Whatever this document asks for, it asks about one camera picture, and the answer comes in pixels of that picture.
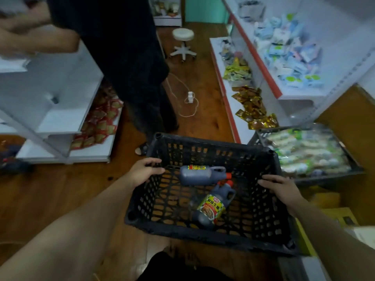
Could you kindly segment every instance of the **black sandal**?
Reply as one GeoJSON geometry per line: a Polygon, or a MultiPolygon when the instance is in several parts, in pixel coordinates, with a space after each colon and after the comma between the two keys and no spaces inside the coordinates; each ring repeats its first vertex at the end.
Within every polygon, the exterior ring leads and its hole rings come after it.
{"type": "Polygon", "coordinates": [[[138,148],[135,149],[135,153],[138,156],[146,156],[148,150],[148,144],[147,142],[144,142],[143,144],[139,145],[138,148]]]}

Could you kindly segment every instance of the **bottle handle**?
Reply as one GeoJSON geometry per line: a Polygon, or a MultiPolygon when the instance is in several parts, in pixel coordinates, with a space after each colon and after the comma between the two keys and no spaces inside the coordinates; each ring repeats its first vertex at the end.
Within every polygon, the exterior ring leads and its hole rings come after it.
{"type": "Polygon", "coordinates": [[[236,196],[237,191],[234,190],[234,189],[230,189],[230,190],[228,191],[228,194],[230,194],[230,193],[232,193],[233,195],[232,195],[232,198],[229,200],[228,205],[232,202],[232,200],[233,200],[234,197],[236,196]]]}
{"type": "Polygon", "coordinates": [[[227,169],[225,167],[216,166],[216,167],[210,167],[211,170],[220,170],[221,172],[227,172],[227,169]]]}

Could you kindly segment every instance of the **person in black clothing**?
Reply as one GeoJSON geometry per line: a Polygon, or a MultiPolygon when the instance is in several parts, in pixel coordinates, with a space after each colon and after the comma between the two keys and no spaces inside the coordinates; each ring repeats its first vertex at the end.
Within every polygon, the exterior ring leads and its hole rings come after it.
{"type": "Polygon", "coordinates": [[[75,52],[81,38],[124,101],[134,126],[146,135],[137,154],[146,154],[155,132],[179,127],[162,86],[169,67],[148,0],[47,0],[47,4],[41,2],[26,14],[0,20],[0,53],[75,52]],[[51,22],[56,26],[53,32],[17,34],[51,22]]]}

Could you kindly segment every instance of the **yellow label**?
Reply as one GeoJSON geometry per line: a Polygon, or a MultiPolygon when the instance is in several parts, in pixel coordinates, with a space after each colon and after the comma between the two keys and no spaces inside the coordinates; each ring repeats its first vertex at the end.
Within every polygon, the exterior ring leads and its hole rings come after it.
{"type": "Polygon", "coordinates": [[[205,170],[206,166],[205,165],[189,165],[188,170],[205,170]]]}
{"type": "Polygon", "coordinates": [[[202,203],[198,206],[197,210],[206,215],[211,222],[216,224],[217,219],[225,210],[224,204],[215,196],[208,194],[202,203]]]}

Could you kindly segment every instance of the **pile of red packages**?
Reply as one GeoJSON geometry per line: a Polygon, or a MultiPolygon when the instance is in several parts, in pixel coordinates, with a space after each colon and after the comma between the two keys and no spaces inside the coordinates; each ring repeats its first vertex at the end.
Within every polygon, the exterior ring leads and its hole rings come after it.
{"type": "Polygon", "coordinates": [[[90,111],[83,122],[81,133],[73,138],[71,150],[79,150],[102,144],[108,136],[117,131],[113,124],[124,106],[114,89],[106,83],[101,84],[90,111]]]}

